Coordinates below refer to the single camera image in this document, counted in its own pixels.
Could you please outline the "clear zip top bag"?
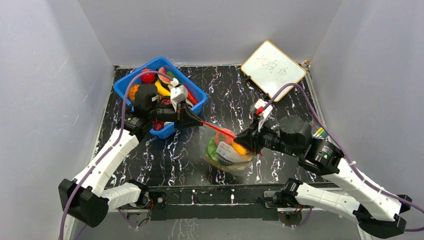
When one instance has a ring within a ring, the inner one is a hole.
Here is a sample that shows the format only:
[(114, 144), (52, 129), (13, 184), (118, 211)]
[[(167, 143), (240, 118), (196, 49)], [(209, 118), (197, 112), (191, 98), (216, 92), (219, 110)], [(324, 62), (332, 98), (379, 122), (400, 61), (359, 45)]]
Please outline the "clear zip top bag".
[[(222, 129), (226, 129), (224, 127), (218, 126), (213, 123), (207, 123), (203, 126), (199, 127), (199, 152), (200, 157), (205, 161), (204, 157), (204, 149), (210, 139), (213, 135), (216, 135), (217, 132), (221, 132), (223, 134), (229, 135), (230, 137), (236, 136), (236, 133), (234, 135), (230, 135)], [(233, 149), (232, 145), (228, 145), (224, 143), (223, 141), (219, 143), (216, 149), (216, 153), (219, 155), (220, 161), (222, 162), (222, 166), (214, 166), (210, 163), (212, 167), (227, 172), (232, 175), (241, 176), (244, 175), (245, 172), (248, 171), (248, 168), (250, 168), (253, 165), (253, 161), (257, 158), (257, 155), (253, 152), (252, 155), (246, 155), (241, 156), (236, 153), (236, 151)]]

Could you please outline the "toy peach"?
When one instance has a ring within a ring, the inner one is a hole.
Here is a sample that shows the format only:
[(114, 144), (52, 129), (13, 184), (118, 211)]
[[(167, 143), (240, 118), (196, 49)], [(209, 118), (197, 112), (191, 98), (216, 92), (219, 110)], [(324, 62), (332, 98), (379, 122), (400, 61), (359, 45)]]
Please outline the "toy peach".
[[(231, 131), (231, 130), (229, 130), (227, 128), (223, 128), (222, 131), (225, 132), (225, 133), (228, 133), (228, 134), (230, 134), (232, 136), (235, 134), (233, 131)], [(220, 142), (224, 142), (227, 145), (231, 145), (232, 144), (232, 141), (233, 141), (233, 137), (231, 137), (231, 136), (229, 136), (227, 134), (223, 134), (222, 132), (218, 131), (215, 134), (214, 140), (215, 140), (215, 144), (217, 146), (220, 144)]]

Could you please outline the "green toy lettuce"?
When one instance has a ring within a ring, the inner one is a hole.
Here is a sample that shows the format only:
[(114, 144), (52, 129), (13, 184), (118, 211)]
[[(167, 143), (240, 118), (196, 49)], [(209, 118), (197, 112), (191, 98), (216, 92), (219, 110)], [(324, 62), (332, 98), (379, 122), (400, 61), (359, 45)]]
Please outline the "green toy lettuce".
[(218, 145), (215, 142), (215, 135), (210, 137), (206, 147), (204, 148), (204, 159), (211, 165), (215, 167), (222, 167), (222, 162), (220, 161), (220, 156), (216, 153)]

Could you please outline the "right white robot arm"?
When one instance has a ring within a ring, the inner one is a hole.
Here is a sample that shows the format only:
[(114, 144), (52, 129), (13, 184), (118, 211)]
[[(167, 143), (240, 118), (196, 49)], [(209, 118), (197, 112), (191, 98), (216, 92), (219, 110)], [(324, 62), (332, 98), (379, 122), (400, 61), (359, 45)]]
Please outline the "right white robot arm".
[(343, 193), (329, 192), (291, 178), (281, 190), (264, 192), (267, 208), (317, 207), (351, 220), (380, 239), (406, 231), (407, 222), (401, 214), (410, 209), (406, 204), (409, 197), (390, 197), (380, 187), (367, 185), (367, 178), (353, 169), (342, 151), (327, 140), (313, 137), (310, 124), (300, 117), (282, 118), (277, 130), (255, 118), (234, 141), (256, 154), (267, 148), (292, 156), (300, 167), (343, 189)]

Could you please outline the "yellow toy bell pepper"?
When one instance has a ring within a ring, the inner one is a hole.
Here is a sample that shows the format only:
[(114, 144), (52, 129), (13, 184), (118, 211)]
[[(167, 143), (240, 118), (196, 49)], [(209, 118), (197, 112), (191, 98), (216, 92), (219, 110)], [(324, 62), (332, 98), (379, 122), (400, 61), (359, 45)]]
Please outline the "yellow toy bell pepper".
[(252, 153), (249, 150), (247, 150), (242, 145), (236, 143), (235, 141), (231, 142), (231, 146), (236, 151), (236, 153), (239, 154), (240, 156), (252, 155)]

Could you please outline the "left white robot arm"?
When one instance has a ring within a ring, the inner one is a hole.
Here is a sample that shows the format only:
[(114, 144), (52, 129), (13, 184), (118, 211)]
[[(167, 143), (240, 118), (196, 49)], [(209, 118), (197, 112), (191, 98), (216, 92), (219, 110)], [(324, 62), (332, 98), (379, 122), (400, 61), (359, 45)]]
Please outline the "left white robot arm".
[(107, 144), (97, 156), (72, 180), (63, 179), (58, 186), (63, 213), (94, 228), (111, 210), (127, 204), (144, 208), (149, 203), (148, 187), (136, 180), (106, 190), (106, 183), (153, 128), (155, 121), (172, 122), (176, 130), (200, 127), (202, 120), (187, 104), (188, 90), (183, 84), (172, 88), (167, 99), (160, 100), (159, 88), (154, 84), (141, 84), (126, 93), (133, 95), (130, 105), (122, 108), (121, 120)]

